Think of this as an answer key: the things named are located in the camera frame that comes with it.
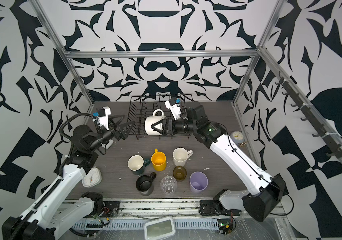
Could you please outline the white mug red inside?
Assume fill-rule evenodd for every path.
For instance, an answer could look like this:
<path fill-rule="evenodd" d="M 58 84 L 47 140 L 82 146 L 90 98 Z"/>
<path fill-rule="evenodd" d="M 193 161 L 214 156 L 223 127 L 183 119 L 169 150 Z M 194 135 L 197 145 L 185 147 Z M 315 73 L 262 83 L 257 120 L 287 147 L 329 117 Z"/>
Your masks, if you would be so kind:
<path fill-rule="evenodd" d="M 153 112 L 151 116 L 146 118 L 145 131 L 147 135 L 152 136 L 152 125 L 156 124 L 156 116 L 162 116 L 162 115 L 165 116 L 164 111 L 161 109 L 157 109 Z"/>

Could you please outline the dark green mug white inside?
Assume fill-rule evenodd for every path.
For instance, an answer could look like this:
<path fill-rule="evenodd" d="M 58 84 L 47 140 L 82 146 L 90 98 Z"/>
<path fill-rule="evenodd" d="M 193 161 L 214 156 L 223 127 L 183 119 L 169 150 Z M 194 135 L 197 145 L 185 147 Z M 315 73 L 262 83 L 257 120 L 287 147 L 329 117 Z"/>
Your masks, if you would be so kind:
<path fill-rule="evenodd" d="M 128 160 L 128 168 L 134 175 L 142 175 L 145 172 L 145 168 L 151 163 L 150 159 L 144 159 L 140 155 L 134 155 Z"/>

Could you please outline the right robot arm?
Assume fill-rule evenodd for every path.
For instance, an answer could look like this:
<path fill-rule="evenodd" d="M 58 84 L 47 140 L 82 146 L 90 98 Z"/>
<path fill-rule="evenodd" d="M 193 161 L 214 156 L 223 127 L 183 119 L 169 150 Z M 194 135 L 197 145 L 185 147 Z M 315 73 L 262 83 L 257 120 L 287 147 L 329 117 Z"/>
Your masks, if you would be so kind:
<path fill-rule="evenodd" d="M 242 197 L 246 212 L 256 221 L 263 222 L 287 193 L 286 182 L 280 175 L 272 177 L 256 165 L 230 138 L 220 123 L 210 121 L 204 107 L 182 108 L 178 100 L 165 103 L 171 111 L 168 118 L 162 110 L 155 110 L 145 120 L 147 135 L 189 133 L 217 154 L 237 174 L 248 190 Z"/>

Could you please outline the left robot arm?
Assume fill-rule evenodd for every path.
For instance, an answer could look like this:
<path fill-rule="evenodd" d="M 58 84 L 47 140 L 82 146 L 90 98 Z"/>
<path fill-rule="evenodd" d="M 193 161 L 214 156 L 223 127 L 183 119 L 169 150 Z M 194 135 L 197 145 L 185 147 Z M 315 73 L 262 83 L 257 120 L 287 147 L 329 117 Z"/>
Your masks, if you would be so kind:
<path fill-rule="evenodd" d="M 72 136 L 64 133 L 64 128 L 77 117 L 92 118 L 96 127 L 93 132 L 87 125 L 80 125 Z M 60 165 L 59 174 L 46 191 L 19 217 L 8 218 L 2 225 L 5 240 L 58 240 L 80 219 L 88 215 L 102 213 L 103 196 L 86 192 L 71 207 L 56 214 L 62 202 L 72 189 L 91 171 L 98 154 L 96 151 L 110 140 L 125 140 L 134 122 L 122 123 L 123 116 L 108 113 L 78 113 L 66 120 L 59 128 L 61 136 L 71 141 L 69 156 Z"/>

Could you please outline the white rectangular device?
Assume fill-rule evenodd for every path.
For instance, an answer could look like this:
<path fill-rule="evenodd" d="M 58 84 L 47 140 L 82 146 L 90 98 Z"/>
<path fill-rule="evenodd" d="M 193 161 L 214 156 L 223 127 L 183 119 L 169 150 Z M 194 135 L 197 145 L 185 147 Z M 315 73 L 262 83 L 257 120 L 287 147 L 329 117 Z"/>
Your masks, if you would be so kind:
<path fill-rule="evenodd" d="M 113 144 L 114 144 L 114 141 L 113 141 L 113 140 L 109 140 L 109 142 L 105 144 L 104 148 L 107 150 L 107 149 L 109 149 Z"/>

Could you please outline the cream white mug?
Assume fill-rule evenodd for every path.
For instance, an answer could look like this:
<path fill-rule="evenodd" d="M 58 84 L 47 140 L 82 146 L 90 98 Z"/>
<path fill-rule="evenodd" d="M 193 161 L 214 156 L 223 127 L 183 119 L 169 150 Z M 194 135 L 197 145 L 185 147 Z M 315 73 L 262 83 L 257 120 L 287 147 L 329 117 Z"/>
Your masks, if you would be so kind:
<path fill-rule="evenodd" d="M 173 151 L 173 160 L 176 167 L 184 167 L 187 160 L 193 155 L 192 150 L 177 148 Z"/>

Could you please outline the yellow mug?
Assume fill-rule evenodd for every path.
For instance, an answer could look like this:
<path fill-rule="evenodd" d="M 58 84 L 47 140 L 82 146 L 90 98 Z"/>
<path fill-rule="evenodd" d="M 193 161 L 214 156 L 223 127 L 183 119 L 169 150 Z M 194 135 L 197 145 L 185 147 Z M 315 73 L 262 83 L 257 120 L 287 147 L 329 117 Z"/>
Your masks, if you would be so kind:
<path fill-rule="evenodd" d="M 167 157 L 163 152 L 155 149 L 155 152 L 151 156 L 151 162 L 155 171 L 162 172 L 167 166 Z"/>

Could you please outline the olive glass cup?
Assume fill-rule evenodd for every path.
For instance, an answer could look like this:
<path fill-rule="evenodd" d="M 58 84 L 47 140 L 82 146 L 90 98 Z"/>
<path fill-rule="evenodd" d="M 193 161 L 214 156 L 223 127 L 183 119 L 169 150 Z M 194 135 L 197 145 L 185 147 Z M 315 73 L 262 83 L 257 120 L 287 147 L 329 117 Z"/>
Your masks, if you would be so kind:
<path fill-rule="evenodd" d="M 177 166 L 173 170 L 173 177 L 177 182 L 182 182 L 187 176 L 187 170 L 182 166 Z"/>

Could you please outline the square white clock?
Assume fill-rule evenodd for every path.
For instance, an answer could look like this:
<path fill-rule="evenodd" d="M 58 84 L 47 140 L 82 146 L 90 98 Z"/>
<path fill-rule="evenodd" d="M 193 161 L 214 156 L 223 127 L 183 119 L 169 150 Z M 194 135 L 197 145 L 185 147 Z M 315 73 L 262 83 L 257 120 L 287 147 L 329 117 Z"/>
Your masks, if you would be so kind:
<path fill-rule="evenodd" d="M 87 175 L 82 179 L 82 185 L 85 188 L 92 188 L 102 182 L 101 171 L 93 167 L 87 173 Z"/>

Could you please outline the clear glass cup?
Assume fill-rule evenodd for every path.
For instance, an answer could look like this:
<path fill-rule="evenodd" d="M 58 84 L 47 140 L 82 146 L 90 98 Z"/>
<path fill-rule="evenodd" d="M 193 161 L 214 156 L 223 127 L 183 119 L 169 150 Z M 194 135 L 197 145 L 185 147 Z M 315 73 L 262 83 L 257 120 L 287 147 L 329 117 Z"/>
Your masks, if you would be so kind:
<path fill-rule="evenodd" d="M 177 180 L 173 176 L 165 176 L 161 180 L 161 190 L 167 194 L 173 194 L 177 189 Z"/>

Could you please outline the black mug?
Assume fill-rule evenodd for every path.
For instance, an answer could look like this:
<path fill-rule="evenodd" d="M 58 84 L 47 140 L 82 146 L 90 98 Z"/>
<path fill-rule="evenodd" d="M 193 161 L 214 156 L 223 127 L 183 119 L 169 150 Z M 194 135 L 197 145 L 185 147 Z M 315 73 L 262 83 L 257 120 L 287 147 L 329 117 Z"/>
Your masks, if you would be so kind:
<path fill-rule="evenodd" d="M 136 181 L 136 189 L 142 196 L 149 196 L 154 191 L 154 180 L 157 174 L 152 172 L 149 176 L 143 175 Z"/>

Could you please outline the lilac plastic cup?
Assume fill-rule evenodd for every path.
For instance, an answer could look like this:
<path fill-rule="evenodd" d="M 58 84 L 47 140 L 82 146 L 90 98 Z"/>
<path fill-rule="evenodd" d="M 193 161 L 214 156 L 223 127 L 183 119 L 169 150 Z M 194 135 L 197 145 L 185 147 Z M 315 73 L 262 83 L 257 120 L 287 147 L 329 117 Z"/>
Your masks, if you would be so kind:
<path fill-rule="evenodd" d="M 209 184 L 208 177 L 202 172 L 193 172 L 189 178 L 190 190 L 198 194 L 204 191 Z"/>

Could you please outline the round grey alarm clock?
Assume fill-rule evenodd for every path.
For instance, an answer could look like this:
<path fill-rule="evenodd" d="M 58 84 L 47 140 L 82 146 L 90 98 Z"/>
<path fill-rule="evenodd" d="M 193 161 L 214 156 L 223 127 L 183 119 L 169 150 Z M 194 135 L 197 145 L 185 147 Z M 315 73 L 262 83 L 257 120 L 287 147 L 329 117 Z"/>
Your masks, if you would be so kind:
<path fill-rule="evenodd" d="M 234 131 L 230 134 L 230 137 L 232 139 L 232 141 L 237 145 L 240 146 L 243 143 L 246 142 L 244 134 L 240 131 Z"/>

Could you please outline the small circuit board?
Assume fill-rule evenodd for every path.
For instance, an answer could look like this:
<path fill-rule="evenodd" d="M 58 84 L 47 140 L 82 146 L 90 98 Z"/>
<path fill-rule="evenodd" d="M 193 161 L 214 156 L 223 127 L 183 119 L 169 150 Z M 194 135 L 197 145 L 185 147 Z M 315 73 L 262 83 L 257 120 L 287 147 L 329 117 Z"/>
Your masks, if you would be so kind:
<path fill-rule="evenodd" d="M 222 235 L 228 235 L 236 229 L 236 226 L 237 224 L 234 219 L 230 219 L 227 222 L 219 222 L 218 232 Z"/>

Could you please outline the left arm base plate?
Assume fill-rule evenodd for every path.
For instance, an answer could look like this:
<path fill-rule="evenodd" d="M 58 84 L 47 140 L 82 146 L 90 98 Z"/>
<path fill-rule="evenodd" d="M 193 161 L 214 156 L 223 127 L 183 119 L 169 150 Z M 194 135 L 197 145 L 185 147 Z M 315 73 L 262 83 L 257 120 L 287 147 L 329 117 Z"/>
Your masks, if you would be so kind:
<path fill-rule="evenodd" d="M 100 218 L 109 218 L 117 215 L 119 211 L 120 201 L 103 201 L 97 214 Z"/>

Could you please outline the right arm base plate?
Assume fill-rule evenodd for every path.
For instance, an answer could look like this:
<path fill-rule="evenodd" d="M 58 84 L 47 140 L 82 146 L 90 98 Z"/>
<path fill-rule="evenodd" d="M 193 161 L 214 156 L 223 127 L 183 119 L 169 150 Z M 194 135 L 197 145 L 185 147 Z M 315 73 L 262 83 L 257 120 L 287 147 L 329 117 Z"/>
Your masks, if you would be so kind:
<path fill-rule="evenodd" d="M 241 210 L 225 209 L 218 200 L 200 200 L 199 214 L 203 217 L 210 216 L 239 216 Z"/>

